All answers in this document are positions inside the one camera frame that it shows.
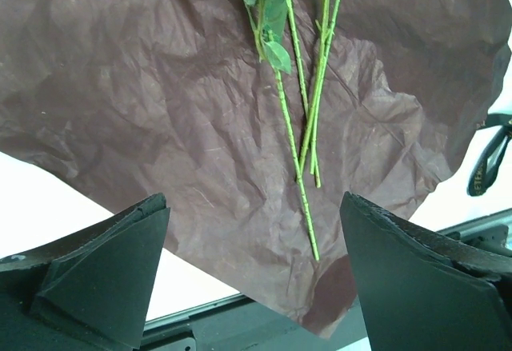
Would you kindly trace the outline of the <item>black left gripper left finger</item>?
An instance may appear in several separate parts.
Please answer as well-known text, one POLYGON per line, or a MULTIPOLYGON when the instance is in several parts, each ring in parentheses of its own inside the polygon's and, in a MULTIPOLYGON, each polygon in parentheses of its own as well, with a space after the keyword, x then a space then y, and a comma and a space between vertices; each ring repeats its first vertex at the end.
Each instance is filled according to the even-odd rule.
POLYGON ((1 260, 3 350, 136 350, 170 208, 154 194, 1 260))

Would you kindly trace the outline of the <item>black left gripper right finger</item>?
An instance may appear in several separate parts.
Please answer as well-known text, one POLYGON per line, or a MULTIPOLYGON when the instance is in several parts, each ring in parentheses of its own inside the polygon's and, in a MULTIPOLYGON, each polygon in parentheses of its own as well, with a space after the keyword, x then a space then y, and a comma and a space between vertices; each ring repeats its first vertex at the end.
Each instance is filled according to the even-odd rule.
POLYGON ((340 218, 372 349, 510 349, 509 210, 434 232, 346 193, 340 218))

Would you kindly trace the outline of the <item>black ribbon gold lettering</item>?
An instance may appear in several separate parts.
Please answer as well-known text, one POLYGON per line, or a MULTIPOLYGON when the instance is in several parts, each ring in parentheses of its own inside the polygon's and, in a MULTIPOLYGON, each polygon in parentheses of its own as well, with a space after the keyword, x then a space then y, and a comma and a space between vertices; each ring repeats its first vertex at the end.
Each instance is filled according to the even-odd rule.
POLYGON ((488 114, 478 130, 493 127, 498 127, 499 130, 482 151, 469 177, 467 193, 471 197, 483 195, 497 179, 507 146, 511 141, 511 115, 488 114))

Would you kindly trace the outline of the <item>red flower bouquet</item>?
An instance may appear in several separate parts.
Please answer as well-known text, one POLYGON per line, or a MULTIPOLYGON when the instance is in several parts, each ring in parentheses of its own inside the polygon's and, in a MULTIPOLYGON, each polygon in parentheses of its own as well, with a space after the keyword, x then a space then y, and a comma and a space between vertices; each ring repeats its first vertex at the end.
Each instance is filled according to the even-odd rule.
POLYGON ((411 217, 502 92, 510 32, 510 0, 341 0, 304 181, 320 262, 242 0, 1 0, 1 150, 113 212, 164 193, 170 252, 329 337, 356 296, 343 194, 411 217))

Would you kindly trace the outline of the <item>blue hydrangea flower stem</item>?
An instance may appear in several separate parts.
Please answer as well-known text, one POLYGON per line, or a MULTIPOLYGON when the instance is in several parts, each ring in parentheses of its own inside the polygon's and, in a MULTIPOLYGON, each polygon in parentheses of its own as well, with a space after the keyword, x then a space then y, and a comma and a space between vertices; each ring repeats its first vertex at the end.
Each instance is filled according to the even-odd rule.
POLYGON ((326 67, 330 55, 331 43, 334 37, 334 29, 338 18, 338 11, 342 0, 321 1, 321 17, 317 23, 319 30, 318 37, 318 58, 315 64, 314 89, 312 102, 310 103, 307 119, 306 132, 302 140, 299 165, 300 174, 304 172, 307 154, 310 154, 310 174, 315 176, 317 187, 320 187, 320 167, 317 154, 317 136, 319 108, 322 98, 323 83, 326 74, 326 67))

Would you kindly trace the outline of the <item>pink rose flower stem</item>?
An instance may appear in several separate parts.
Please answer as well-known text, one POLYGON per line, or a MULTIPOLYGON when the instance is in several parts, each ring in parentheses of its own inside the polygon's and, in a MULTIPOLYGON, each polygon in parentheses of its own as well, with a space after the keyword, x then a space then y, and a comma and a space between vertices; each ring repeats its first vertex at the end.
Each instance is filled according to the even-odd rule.
POLYGON ((250 21, 258 58, 261 62, 268 63, 274 73, 280 109, 286 126, 295 169, 295 178, 301 198, 302 211, 306 221, 306 232, 314 260, 319 261, 320 253, 314 232, 314 222, 310 212, 303 175, 300 174, 299 152, 294 137, 294 128, 291 123, 285 86, 282 80, 283 73, 290 75, 292 74, 292 67, 296 67, 286 0, 243 0, 243 3, 250 21))

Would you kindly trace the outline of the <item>pink bud flower stem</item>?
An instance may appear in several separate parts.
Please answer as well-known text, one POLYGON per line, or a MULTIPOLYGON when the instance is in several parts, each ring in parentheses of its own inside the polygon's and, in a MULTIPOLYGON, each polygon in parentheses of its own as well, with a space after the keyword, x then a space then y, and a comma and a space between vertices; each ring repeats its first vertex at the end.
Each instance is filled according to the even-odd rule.
POLYGON ((301 148, 301 164, 300 172, 304 172, 304 166, 306 163, 306 155, 308 153, 308 150, 311 151, 311 159, 310 159, 310 173, 314 176, 315 186, 317 188, 320 188, 322 185, 321 177, 319 173, 319 165, 316 159, 314 159, 314 155, 312 153, 313 149, 311 148, 312 145, 312 139, 313 139, 313 127, 314 127, 314 115, 313 112, 315 111, 315 107, 313 107, 313 110, 310 111, 309 106, 309 100, 308 100, 308 93, 306 88, 306 78, 304 74, 303 64, 302 64, 302 55, 301 55, 301 48, 300 48, 300 41, 298 37, 296 22, 295 22, 295 16, 294 16, 294 3, 293 0, 286 0, 287 5, 287 14, 288 14, 288 21, 290 25, 290 35, 291 40, 293 43, 293 49, 294 49, 294 56, 295 56, 295 63, 298 71, 298 82, 299 82, 299 89, 300 94, 302 96, 302 104, 303 108, 306 114, 306 132, 304 133, 303 139, 302 139, 302 148, 301 148))

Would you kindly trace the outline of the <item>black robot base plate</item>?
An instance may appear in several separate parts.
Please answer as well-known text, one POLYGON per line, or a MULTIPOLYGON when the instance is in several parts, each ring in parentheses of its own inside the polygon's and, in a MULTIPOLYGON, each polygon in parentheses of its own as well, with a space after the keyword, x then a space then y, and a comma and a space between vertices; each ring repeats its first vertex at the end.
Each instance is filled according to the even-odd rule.
POLYGON ((368 350, 361 306, 355 302, 330 339, 238 294, 145 324, 143 350, 368 350))

